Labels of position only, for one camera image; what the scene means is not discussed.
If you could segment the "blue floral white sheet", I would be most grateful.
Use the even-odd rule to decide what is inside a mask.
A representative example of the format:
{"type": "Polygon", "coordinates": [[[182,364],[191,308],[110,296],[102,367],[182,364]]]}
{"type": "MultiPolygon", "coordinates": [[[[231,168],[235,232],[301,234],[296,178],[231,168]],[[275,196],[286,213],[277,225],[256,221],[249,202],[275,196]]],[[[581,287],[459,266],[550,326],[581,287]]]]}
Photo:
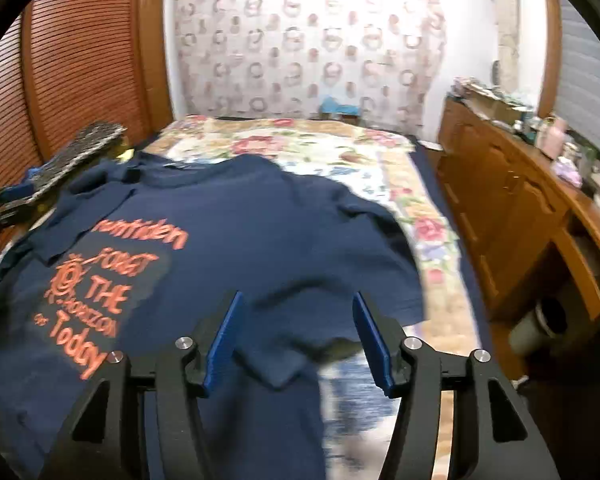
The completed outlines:
{"type": "Polygon", "coordinates": [[[399,402],[373,380],[362,353],[320,369],[323,448],[329,479],[377,479],[399,402]]]}

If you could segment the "pink thermos bottle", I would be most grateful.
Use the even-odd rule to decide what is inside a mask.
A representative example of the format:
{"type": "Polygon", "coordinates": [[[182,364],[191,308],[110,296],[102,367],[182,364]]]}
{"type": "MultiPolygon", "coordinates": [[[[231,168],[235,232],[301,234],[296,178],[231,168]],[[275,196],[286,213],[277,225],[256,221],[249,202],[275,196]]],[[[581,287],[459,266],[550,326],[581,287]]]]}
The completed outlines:
{"type": "Polygon", "coordinates": [[[567,122],[561,117],[552,117],[546,121],[546,126],[539,136],[541,152],[551,160],[562,154],[565,144],[567,122]]]}

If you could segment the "floral beige bedspread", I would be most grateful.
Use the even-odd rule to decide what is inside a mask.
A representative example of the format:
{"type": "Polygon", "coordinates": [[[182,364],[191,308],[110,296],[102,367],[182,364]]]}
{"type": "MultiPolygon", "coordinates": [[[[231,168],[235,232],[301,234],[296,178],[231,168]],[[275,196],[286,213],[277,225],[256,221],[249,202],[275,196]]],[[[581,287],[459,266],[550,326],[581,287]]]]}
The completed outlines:
{"type": "MultiPolygon", "coordinates": [[[[417,142],[330,120],[230,122],[190,116],[166,127],[146,151],[176,162],[222,162],[257,154],[294,174],[337,181],[384,206],[404,231],[424,279],[425,321],[406,332],[455,354],[490,344],[476,274],[426,151],[417,142]]],[[[338,342],[320,369],[358,353],[363,354],[359,344],[338,342]]]]}

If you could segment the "circle-patterned sheer curtain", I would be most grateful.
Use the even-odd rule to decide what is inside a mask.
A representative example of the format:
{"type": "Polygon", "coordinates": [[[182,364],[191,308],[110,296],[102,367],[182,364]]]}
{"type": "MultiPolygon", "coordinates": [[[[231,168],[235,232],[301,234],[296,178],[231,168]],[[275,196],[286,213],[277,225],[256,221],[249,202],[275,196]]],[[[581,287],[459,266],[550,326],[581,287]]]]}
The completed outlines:
{"type": "Polygon", "coordinates": [[[186,106],[310,118],[328,96],[416,134],[445,47],[439,0],[174,0],[186,106]]]}

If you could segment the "cardboard box with clutter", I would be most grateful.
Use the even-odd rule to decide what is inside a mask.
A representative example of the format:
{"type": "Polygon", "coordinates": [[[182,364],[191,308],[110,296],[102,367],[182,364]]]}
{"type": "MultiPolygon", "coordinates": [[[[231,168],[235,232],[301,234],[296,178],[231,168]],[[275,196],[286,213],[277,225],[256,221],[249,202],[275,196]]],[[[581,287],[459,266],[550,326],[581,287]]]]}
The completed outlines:
{"type": "Polygon", "coordinates": [[[453,91],[477,115],[512,126],[533,114],[533,108],[498,87],[485,86],[475,78],[456,77],[453,91]]]}

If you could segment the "navy printed t-shirt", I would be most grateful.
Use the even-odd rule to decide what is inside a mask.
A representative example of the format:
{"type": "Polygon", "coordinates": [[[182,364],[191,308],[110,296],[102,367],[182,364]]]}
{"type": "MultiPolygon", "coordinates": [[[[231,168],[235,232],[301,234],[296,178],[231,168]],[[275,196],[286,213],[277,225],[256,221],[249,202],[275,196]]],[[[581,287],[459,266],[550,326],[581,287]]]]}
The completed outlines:
{"type": "Polygon", "coordinates": [[[355,339],[365,292],[404,325],[424,317],[392,214],[317,176],[240,155],[103,162],[0,263],[0,449],[35,478],[87,381],[119,350],[175,344],[237,290],[245,317],[200,406],[221,479],[325,477],[315,361],[355,339]]]}

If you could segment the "grey window blind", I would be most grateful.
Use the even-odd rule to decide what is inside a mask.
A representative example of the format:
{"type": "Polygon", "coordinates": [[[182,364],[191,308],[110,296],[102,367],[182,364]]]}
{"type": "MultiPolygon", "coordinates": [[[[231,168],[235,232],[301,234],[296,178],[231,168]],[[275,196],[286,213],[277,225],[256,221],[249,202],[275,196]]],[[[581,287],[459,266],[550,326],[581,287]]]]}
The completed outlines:
{"type": "Polygon", "coordinates": [[[558,2],[562,66],[555,112],[600,151],[600,40],[569,0],[558,2]]]}

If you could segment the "beige tied window curtain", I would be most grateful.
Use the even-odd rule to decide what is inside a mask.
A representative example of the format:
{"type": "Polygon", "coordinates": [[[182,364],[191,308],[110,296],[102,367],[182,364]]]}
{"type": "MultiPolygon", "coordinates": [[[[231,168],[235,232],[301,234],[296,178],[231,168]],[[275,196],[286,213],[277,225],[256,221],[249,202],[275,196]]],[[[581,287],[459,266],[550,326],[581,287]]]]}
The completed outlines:
{"type": "Polygon", "coordinates": [[[498,25],[500,87],[514,92],[519,84],[519,0],[494,0],[498,25]]]}

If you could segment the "purple tissue pack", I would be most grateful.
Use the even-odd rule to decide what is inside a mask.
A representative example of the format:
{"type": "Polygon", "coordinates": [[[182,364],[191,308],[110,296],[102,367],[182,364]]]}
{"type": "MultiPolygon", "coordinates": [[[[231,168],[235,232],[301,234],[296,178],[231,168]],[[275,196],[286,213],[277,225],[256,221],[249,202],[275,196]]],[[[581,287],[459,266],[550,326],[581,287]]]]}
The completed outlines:
{"type": "Polygon", "coordinates": [[[580,172],[571,159],[564,156],[558,156],[554,162],[552,162],[550,169],[556,177],[569,183],[574,188],[580,188],[582,186],[580,172]]]}

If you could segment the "blue item box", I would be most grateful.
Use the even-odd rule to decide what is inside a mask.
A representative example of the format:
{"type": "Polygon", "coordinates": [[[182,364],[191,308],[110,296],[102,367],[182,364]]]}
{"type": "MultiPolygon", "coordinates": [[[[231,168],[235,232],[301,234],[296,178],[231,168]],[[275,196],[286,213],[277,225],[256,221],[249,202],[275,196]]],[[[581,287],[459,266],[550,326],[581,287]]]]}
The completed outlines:
{"type": "Polygon", "coordinates": [[[350,120],[357,122],[360,119],[360,109],[351,104],[342,104],[335,98],[328,96],[321,102],[320,109],[321,118],[324,120],[350,120]]]}

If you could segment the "grey waste bin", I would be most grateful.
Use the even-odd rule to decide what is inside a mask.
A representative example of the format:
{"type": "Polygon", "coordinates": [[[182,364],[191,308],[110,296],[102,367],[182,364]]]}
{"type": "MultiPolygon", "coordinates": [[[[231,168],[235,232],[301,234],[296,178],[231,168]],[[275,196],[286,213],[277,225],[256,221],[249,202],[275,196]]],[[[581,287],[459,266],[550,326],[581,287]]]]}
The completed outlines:
{"type": "Polygon", "coordinates": [[[546,344],[561,340],[567,327],[561,307],[537,304],[509,332],[509,347],[516,356],[528,356],[546,344]]]}

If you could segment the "louvered wooden wardrobe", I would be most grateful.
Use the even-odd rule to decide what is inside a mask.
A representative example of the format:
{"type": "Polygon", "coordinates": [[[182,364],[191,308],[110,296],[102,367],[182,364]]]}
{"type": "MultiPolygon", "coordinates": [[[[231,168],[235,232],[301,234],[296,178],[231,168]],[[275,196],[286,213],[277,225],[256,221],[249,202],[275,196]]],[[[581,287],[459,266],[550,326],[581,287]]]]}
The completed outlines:
{"type": "Polygon", "coordinates": [[[0,188],[92,122],[141,144],[172,118],[163,0],[32,0],[0,40],[0,188]]]}

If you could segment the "wooden sideboard cabinet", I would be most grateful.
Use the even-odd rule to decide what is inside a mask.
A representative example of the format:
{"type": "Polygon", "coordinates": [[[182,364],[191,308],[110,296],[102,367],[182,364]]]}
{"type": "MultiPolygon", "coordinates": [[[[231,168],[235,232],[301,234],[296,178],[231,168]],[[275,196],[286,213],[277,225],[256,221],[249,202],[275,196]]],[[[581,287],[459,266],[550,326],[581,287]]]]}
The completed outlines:
{"type": "Polygon", "coordinates": [[[527,363],[508,336],[535,307],[556,307],[550,356],[600,322],[600,207],[462,101],[446,98],[439,141],[437,176],[478,275],[496,355],[519,378],[527,363]]]}

